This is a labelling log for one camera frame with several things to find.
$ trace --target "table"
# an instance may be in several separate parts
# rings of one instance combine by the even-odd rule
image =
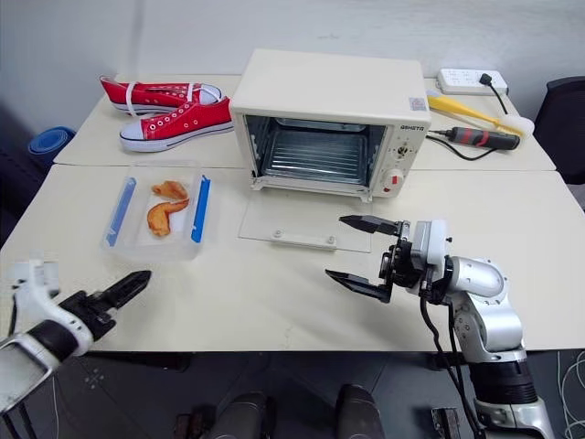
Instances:
[[[228,96],[233,95],[239,76],[229,75],[173,75],[144,77],[142,81],[198,81],[217,85]],[[435,80],[425,80],[428,89],[435,88]],[[459,101],[490,115],[501,115],[502,109],[495,96],[456,96]],[[507,96],[503,97],[510,113],[516,113]],[[453,119],[431,112],[432,129],[447,129],[455,125],[493,129],[489,123],[472,118]],[[114,109],[106,96],[95,106],[75,138],[55,158],[55,163],[86,166],[127,166],[138,159],[197,160],[205,167],[246,167],[232,133],[196,138],[161,153],[128,153],[122,150],[118,133],[131,121],[126,114]],[[462,152],[474,155],[469,146],[459,146]],[[442,170],[509,170],[548,171],[555,166],[535,140],[529,136],[512,152],[498,152],[476,162],[467,162],[454,155],[444,146],[425,140],[412,169]]]
[[[59,262],[62,300],[152,269],[151,284],[117,313],[118,326],[98,350],[435,350],[417,297],[396,288],[383,305],[324,274],[331,268],[375,280],[388,237],[374,235],[370,254],[239,239],[247,172],[204,171],[212,191],[202,250],[191,262],[144,265],[103,252],[101,235],[127,168],[55,165],[0,251],[0,270],[43,250]],[[414,170],[400,196],[377,199],[373,213],[446,219],[452,255],[489,257],[510,279],[528,349],[585,347],[576,328],[585,309],[578,291],[585,216],[556,172]],[[8,287],[3,275],[0,291]],[[5,333],[11,304],[6,294],[0,299]],[[446,308],[430,311],[445,335]]]

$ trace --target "sneaker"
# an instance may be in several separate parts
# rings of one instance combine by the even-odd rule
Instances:
[[[224,97],[207,105],[186,102],[171,113],[137,120],[122,129],[120,139],[128,151],[153,153],[174,148],[199,135],[232,129],[229,98]]]
[[[217,87],[197,82],[142,84],[118,82],[107,76],[101,76],[100,82],[112,105],[134,117],[149,112],[171,112],[185,102],[218,102],[223,97]]]

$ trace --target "oven dial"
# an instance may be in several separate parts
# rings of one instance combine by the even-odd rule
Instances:
[[[399,187],[404,179],[404,174],[400,169],[389,169],[382,177],[382,187],[384,192],[389,192],[394,187]]]

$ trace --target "toaster oven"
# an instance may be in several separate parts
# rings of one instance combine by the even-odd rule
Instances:
[[[251,187],[396,197],[431,125],[418,61],[257,49],[230,104]]]

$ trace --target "floor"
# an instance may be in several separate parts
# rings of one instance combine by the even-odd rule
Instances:
[[[577,353],[562,352],[563,369]],[[458,407],[463,415],[446,372],[429,369],[424,354],[206,353],[173,359],[171,369],[100,357],[68,361],[55,380],[58,437],[171,438],[178,414],[201,405],[221,412],[239,394],[262,390],[278,404],[275,437],[331,438],[337,392],[348,382],[372,392],[388,438],[439,437],[432,428],[432,407]],[[560,438],[557,353],[531,353],[528,361]],[[54,439],[57,433],[52,384],[47,381],[27,400],[39,439]],[[469,381],[467,388],[471,391]],[[568,396],[575,414],[583,415],[585,391],[576,380],[569,381]],[[0,437],[9,437],[4,426]],[[465,421],[462,437],[471,437]]]

